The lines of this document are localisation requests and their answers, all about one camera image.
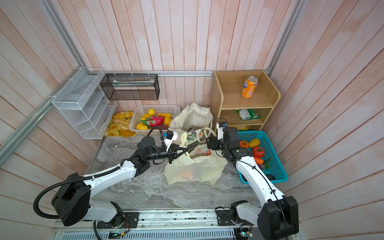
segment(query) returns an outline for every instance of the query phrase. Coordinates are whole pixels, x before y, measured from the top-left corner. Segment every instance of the robotic arm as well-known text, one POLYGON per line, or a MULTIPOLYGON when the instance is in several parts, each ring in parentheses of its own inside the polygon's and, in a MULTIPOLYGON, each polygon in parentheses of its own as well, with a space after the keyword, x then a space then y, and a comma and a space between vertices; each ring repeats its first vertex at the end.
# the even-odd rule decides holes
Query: robotic arm
MULTIPOLYGON (((223 156, 247 178, 263 205, 260 211, 260 208, 245 201, 233 203, 231 206, 234 209, 234 220, 257 224, 267 240, 297 233, 297 202, 293 197, 285 197, 257 167, 247 149, 240 147, 236 128, 226 127, 223 122, 219 125, 219 137, 209 137, 208 148, 222 150, 223 156)), ((137 144, 137 151, 128 159, 123 159, 120 164, 84 176, 71 174, 64 182, 43 190, 33 203, 34 211, 41 217, 61 219, 64 226, 71 226, 81 220, 99 220, 113 227, 121 226, 124 213, 116 203, 98 202, 90 198, 113 184, 144 173, 150 167, 150 160, 168 158, 171 164, 174 159, 198 144, 196 141, 186 148, 179 147, 172 144, 176 138, 177 133, 172 131, 167 132, 166 139, 161 135, 162 148, 159 148, 152 137, 146 136, 137 144), (57 187, 60 189, 51 203, 58 215, 45 214, 39 209, 38 203, 44 194, 57 187)))

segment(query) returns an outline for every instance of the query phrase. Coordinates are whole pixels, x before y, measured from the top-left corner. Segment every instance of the vegetable basket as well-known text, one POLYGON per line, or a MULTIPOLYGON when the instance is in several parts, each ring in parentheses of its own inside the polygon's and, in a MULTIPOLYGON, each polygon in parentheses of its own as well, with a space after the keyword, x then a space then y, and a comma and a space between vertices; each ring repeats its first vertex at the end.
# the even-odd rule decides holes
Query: vegetable basket
MULTIPOLYGON (((288 180, 288 175, 285 172, 284 167, 281 164, 280 159, 277 156, 271 141, 269 140, 267 134, 264 131, 250 130, 250 131, 238 131, 237 133, 238 133, 239 141, 246 140, 247 142, 249 142, 254 138, 257 138, 260 140, 259 146, 265 150, 264 157, 262 157, 261 159, 266 161, 268 158, 271 158, 271 160, 268 161, 270 168, 264 169, 263 172, 265 174, 271 174, 275 177, 275 180, 271 180, 272 183, 286 182, 288 180)), ((240 175, 240 180, 243 183, 248 184, 248 182, 243 180, 243 176, 240 172, 239 172, 239 175, 240 175)))
MULTIPOLYGON (((131 122, 129 123, 129 130, 137 132, 139 135, 146 136, 150 129, 140 130, 136 129, 136 126, 140 123, 140 118, 151 108, 155 110, 156 113, 170 113, 172 119, 180 113, 180 107, 178 105, 139 105, 133 112, 131 122)), ((160 131, 155 129, 152 131, 151 135, 160 135, 160 131)))

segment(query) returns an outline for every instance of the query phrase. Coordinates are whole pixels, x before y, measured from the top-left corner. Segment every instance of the black mesh basket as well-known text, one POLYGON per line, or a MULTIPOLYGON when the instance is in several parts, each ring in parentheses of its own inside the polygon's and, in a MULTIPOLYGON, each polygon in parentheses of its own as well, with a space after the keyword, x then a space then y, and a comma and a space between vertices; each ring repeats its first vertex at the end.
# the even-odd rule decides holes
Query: black mesh basket
POLYGON ((100 83, 109 100, 158 100, 156 74, 108 73, 100 83))

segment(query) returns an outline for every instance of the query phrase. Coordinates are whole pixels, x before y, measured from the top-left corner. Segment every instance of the plastic bag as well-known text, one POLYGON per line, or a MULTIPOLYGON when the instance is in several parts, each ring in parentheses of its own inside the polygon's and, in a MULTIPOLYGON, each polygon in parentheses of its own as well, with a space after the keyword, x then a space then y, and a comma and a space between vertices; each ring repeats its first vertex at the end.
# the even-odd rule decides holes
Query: plastic bag
POLYGON ((169 185, 176 182, 205 182, 215 185, 221 177, 227 160, 219 157, 215 151, 207 148, 206 144, 197 146, 190 156, 181 155, 165 167, 165 176, 169 185))
POLYGON ((186 106, 169 125, 168 130, 178 133, 178 137, 173 143, 180 145, 183 133, 187 133, 187 145, 196 140, 203 143, 204 139, 201 140, 204 137, 203 129, 212 128, 212 120, 213 116, 209 108, 200 107, 196 103, 186 106))

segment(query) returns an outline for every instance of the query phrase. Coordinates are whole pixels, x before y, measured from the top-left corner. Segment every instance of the beige plastic basket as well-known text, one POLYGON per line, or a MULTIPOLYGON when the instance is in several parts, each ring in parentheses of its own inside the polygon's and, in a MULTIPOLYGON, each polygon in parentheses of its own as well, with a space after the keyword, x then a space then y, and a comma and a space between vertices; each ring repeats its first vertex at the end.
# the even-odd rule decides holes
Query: beige plastic basket
MULTIPOLYGON (((133 112, 131 122, 129 124, 129 129, 131 131, 137 132, 139 135, 146 136, 150 130, 138 130, 136 126, 140 123, 140 118, 145 113, 148 113, 148 109, 154 109, 156 113, 170 113, 172 119, 174 119, 180 113, 180 107, 178 105, 139 105, 136 107, 133 112)), ((160 131, 155 129, 152 131, 151 135, 160 135, 160 131)))

